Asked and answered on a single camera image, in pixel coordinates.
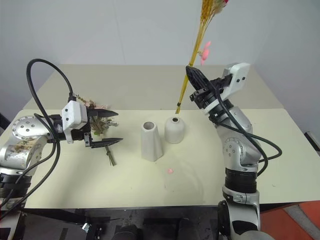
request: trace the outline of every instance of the floor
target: floor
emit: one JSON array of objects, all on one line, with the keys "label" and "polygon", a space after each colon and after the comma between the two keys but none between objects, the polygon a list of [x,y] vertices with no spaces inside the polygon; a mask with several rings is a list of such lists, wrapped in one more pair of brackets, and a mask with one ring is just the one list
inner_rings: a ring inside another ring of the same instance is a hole
[{"label": "floor", "polygon": [[[176,222],[190,219],[196,226],[201,240],[215,240],[217,211],[214,207],[168,207],[134,210],[95,209],[87,212],[92,217],[110,217],[101,240],[110,240],[115,230],[131,224],[142,229],[144,240],[174,240]],[[81,226],[42,216],[28,214],[25,219],[24,240],[85,240]]]}]

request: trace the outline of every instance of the vase opening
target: vase opening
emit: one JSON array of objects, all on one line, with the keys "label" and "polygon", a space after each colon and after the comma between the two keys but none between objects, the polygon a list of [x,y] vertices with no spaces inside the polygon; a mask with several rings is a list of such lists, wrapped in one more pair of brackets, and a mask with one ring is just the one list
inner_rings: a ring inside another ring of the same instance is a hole
[{"label": "vase opening", "polygon": [[143,128],[146,130],[151,130],[155,127],[154,123],[151,121],[147,121],[143,124]]}]

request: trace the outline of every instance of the white wall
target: white wall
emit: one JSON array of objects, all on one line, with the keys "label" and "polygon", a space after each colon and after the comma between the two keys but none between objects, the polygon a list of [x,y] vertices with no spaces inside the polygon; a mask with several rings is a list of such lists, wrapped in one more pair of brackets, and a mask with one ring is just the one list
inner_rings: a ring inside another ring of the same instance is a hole
[{"label": "white wall", "polygon": [[301,130],[320,139],[320,1],[284,0],[277,8],[255,67]]},{"label": "white wall", "polygon": [[[31,98],[32,58],[56,64],[185,65],[201,0],[0,0],[0,112],[12,119]],[[207,31],[207,64],[254,63],[273,21],[268,0],[230,1]],[[40,87],[50,75],[35,65]]]}]

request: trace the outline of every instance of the white cylindrical vase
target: white cylindrical vase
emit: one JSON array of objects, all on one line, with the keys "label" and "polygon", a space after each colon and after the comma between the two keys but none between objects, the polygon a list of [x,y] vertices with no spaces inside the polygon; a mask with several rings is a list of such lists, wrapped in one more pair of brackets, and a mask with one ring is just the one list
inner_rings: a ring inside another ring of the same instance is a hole
[{"label": "white cylindrical vase", "polygon": [[185,122],[177,116],[167,119],[164,126],[165,140],[170,144],[180,143],[185,136]]},{"label": "white cylindrical vase", "polygon": [[163,155],[161,139],[157,125],[152,121],[146,121],[141,126],[141,156],[155,162]]}]

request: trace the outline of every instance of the white ceramic vase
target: white ceramic vase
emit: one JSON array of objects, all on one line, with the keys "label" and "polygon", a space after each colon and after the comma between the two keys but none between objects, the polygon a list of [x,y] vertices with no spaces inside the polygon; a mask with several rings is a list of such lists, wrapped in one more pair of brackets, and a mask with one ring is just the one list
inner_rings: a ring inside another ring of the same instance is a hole
[{"label": "white ceramic vase", "polygon": [[163,155],[161,139],[157,125],[147,121],[141,126],[141,156],[142,158],[155,162]]},{"label": "white ceramic vase", "polygon": [[185,136],[185,122],[177,116],[168,118],[164,126],[165,140],[170,144],[180,143]]}]

